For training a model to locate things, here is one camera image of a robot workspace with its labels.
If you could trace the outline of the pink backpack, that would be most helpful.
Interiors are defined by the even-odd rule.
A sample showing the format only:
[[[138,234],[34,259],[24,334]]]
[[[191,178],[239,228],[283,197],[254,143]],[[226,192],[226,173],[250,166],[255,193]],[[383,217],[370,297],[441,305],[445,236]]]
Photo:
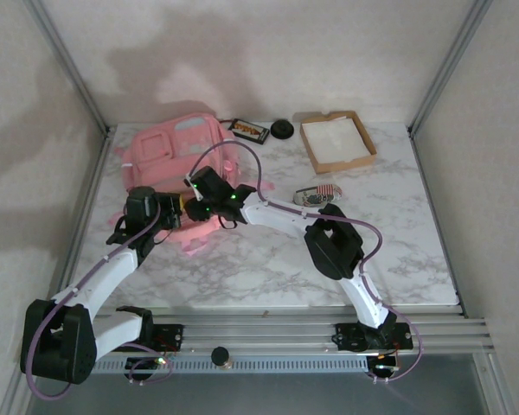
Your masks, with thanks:
[[[212,115],[196,113],[172,119],[138,132],[123,153],[122,181],[127,193],[135,187],[152,187],[157,192],[180,194],[184,205],[194,191],[184,183],[187,174],[209,166],[233,188],[240,184],[238,149],[242,143]],[[180,228],[156,237],[156,246],[165,239],[193,252],[206,243],[212,232],[223,228],[213,216],[192,221],[185,213]]]

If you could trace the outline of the flag print pencil case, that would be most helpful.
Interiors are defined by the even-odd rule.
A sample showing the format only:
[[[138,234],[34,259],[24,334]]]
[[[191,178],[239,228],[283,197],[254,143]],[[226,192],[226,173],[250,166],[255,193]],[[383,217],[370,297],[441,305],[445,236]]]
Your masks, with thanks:
[[[343,191],[336,184],[319,184],[297,190],[292,201],[302,207],[322,207],[340,200],[342,195]]]

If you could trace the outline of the small black snack packet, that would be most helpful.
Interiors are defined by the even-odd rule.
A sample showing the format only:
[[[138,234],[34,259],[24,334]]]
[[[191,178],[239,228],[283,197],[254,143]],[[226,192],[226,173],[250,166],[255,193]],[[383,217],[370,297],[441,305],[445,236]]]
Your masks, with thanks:
[[[228,129],[238,138],[263,145],[269,137],[270,130],[239,118],[235,118]]]

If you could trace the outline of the black round cap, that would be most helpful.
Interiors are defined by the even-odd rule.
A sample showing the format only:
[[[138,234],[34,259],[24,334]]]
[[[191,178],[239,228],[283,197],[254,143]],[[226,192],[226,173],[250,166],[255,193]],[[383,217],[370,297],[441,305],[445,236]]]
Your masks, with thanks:
[[[286,140],[293,136],[294,127],[292,123],[286,119],[278,119],[273,122],[270,127],[270,133],[279,140]]]

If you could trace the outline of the brown cardboard tray box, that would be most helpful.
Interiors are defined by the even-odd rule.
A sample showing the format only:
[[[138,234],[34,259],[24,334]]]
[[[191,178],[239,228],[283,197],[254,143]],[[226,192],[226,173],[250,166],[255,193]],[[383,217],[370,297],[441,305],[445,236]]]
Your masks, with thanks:
[[[304,129],[302,127],[302,124],[330,121],[330,120],[333,120],[336,118],[351,118],[354,121],[358,131],[360,132],[360,134],[362,136],[363,142],[365,143],[366,147],[368,148],[369,152],[371,153],[370,156],[359,158],[359,159],[356,159],[349,163],[321,164],[315,159],[315,157],[312,153],[311,147],[308,144],[306,136],[304,134]],[[357,169],[357,168],[367,167],[375,161],[376,156],[377,156],[377,149],[371,139],[371,136],[368,134],[363,122],[360,120],[357,113],[354,111],[332,112],[328,115],[319,115],[316,117],[307,118],[300,125],[300,136],[303,140],[304,147],[306,148],[307,154],[311,160],[312,167],[317,174],[326,174],[326,173],[333,173],[333,172],[343,171],[343,170],[348,170],[348,169]]]

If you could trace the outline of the white paper sheet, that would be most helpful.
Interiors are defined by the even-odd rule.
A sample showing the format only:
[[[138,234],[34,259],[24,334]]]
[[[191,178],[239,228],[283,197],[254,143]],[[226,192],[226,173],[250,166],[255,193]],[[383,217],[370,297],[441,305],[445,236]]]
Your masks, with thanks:
[[[302,124],[315,159],[321,163],[349,163],[370,156],[351,118]]]

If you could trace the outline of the black round knob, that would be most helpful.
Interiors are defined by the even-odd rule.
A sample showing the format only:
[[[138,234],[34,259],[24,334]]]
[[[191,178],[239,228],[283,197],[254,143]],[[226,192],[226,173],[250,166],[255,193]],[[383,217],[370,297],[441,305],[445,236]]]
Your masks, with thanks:
[[[222,370],[230,370],[233,366],[233,361],[229,351],[223,346],[214,348],[210,355],[212,363]]]

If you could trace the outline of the aluminium table side rail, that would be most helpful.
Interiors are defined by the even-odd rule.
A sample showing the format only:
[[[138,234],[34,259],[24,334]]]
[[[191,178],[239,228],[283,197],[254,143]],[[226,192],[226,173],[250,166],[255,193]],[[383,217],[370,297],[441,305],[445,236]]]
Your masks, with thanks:
[[[84,244],[85,235],[87,233],[88,223],[92,216],[93,204],[99,190],[99,185],[104,173],[106,161],[112,147],[112,141],[115,135],[115,127],[108,127],[106,134],[103,136],[103,142],[99,149],[98,159],[93,166],[92,174],[83,188],[82,203],[75,227],[72,232],[71,241],[68,244],[66,257],[59,268],[59,272],[53,277],[47,294],[50,299],[58,292],[65,289],[73,280],[79,263],[80,253]]]
[[[408,135],[411,147],[412,147],[412,151],[413,151],[413,155],[414,155],[415,161],[416,161],[417,166],[419,168],[420,178],[421,178],[421,181],[423,183],[424,190],[426,192],[426,197],[427,197],[427,200],[428,200],[429,208],[431,210],[431,214],[432,214],[432,219],[433,219],[434,225],[436,226],[437,235],[439,237],[439,243],[440,243],[440,246],[441,246],[443,254],[444,254],[446,266],[447,266],[450,278],[451,278],[452,283],[453,283],[453,287],[454,287],[454,290],[455,290],[455,293],[456,293],[456,297],[458,298],[458,306],[461,309],[460,315],[468,317],[469,315],[468,315],[468,313],[466,311],[464,299],[462,298],[462,295],[461,295],[461,292],[460,292],[460,287],[458,285],[458,280],[456,278],[456,275],[455,275],[455,272],[454,272],[454,269],[453,269],[453,266],[452,266],[452,262],[451,262],[451,259],[450,259],[449,250],[447,249],[447,245],[446,245],[446,242],[445,242],[442,226],[441,226],[439,217],[437,215],[436,204],[435,204],[434,199],[433,199],[433,194],[431,192],[431,189],[430,189],[430,186],[429,186],[429,182],[427,180],[426,172],[425,172],[423,163],[422,163],[421,158],[420,158],[420,153],[419,153],[418,145],[416,144],[416,141],[415,141],[415,139],[413,137],[413,133],[410,131],[409,127],[407,127],[407,135]]]

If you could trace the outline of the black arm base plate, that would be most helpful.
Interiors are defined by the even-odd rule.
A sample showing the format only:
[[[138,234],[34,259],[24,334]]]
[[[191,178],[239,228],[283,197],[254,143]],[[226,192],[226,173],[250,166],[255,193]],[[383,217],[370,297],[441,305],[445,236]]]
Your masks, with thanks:
[[[151,329],[144,330],[144,336],[131,343],[157,352],[178,352],[183,343],[184,329],[182,324],[154,324]]]
[[[391,322],[381,329],[372,329],[360,323],[338,323],[331,341],[339,351],[367,352],[412,350],[413,335],[404,322]]]

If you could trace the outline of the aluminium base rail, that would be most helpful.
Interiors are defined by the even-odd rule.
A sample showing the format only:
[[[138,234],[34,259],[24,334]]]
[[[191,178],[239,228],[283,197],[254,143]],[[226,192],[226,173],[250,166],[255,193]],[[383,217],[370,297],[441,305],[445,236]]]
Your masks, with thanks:
[[[484,320],[460,315],[457,306],[406,307],[396,314],[410,326],[413,349],[350,352],[339,351],[331,341],[338,323],[356,322],[350,306],[293,308],[198,308],[148,309],[154,324],[182,324],[183,343],[178,353],[209,354],[218,346],[230,355],[299,354],[469,354],[494,348]],[[95,317],[103,321],[114,313],[104,308]]]

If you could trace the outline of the aluminium frame post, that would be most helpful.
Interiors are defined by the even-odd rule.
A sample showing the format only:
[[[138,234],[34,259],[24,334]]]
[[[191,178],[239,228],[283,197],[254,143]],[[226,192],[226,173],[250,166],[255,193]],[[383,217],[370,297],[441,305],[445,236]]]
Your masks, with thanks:
[[[110,127],[107,125],[104,117],[93,99],[90,91],[83,80],[67,46],[61,39],[61,35],[50,17],[42,0],[22,0],[22,3],[32,15],[35,24],[41,31],[46,43],[50,46],[56,60],[60,64],[67,79],[71,82],[75,92],[79,96],[82,105],[96,124],[102,137],[107,137]]]
[[[494,0],[473,0],[465,19],[461,23],[451,46],[445,53],[444,59],[432,78],[429,87],[420,105],[413,115],[413,119],[407,127],[410,139],[413,141],[422,130],[425,122],[431,115],[442,92],[445,90],[450,78],[455,72],[456,67],[469,47],[474,35],[487,14]]]

